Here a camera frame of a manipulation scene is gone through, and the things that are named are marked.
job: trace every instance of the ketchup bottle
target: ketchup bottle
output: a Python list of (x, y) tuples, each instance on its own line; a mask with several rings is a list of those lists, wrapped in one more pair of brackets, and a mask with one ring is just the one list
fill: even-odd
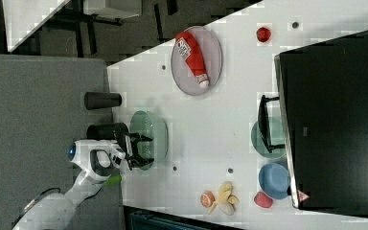
[(175, 37), (175, 45), (181, 57), (193, 72), (199, 87), (208, 87), (209, 79), (205, 70), (204, 58), (194, 36), (189, 32), (182, 32)]

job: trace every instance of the pink plate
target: pink plate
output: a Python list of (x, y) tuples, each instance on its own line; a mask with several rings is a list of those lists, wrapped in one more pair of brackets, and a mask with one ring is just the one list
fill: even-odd
[(191, 96), (199, 96), (213, 88), (217, 83), (220, 70), (222, 69), (222, 51), (214, 34), (203, 27), (191, 27), (185, 31), (190, 32), (194, 36), (202, 51), (210, 84), (206, 88), (199, 87), (194, 74), (178, 53), (178, 48), (175, 44), (172, 49), (172, 76), (181, 91)]

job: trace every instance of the warning sticker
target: warning sticker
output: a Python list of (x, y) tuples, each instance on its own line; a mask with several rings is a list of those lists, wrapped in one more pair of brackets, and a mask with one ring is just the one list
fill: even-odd
[(300, 200), (300, 202), (303, 202), (304, 200), (310, 198), (309, 195), (306, 195), (306, 194), (304, 194), (303, 192), (301, 192), (299, 190), (297, 192), (298, 192), (298, 199)]
[(183, 37), (178, 39), (177, 41), (178, 53), (183, 57), (183, 59), (187, 59), (191, 54), (191, 48), (188, 43), (185, 41)]

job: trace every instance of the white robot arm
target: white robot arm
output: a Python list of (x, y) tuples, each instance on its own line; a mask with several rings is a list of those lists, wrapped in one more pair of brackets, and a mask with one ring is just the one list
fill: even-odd
[(126, 157), (116, 141), (105, 140), (77, 141), (68, 155), (70, 161), (81, 168), (73, 188), (65, 195), (52, 193), (42, 197), (45, 194), (43, 192), (25, 207), (13, 230), (66, 228), (75, 215), (76, 208), (101, 189), (111, 176), (112, 169), (119, 169)]

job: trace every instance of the green bowl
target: green bowl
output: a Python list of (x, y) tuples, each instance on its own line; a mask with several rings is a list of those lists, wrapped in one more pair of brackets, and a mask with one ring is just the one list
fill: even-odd
[(145, 158), (154, 158), (150, 163), (140, 170), (149, 170), (157, 161), (164, 159), (168, 149), (167, 126), (164, 120), (149, 111), (137, 111), (130, 120), (129, 132), (137, 132), (152, 138), (151, 142), (140, 142), (137, 144), (139, 154)]
[[(268, 121), (270, 123), (271, 144), (272, 145), (284, 144), (285, 138), (283, 133), (282, 121), (272, 117), (269, 117)], [(278, 159), (286, 155), (286, 149), (274, 149), (271, 151), (271, 153), (268, 152), (267, 148), (265, 147), (265, 143), (262, 140), (258, 123), (255, 123), (255, 125), (252, 128), (251, 138), (253, 147), (260, 155), (266, 158)]]

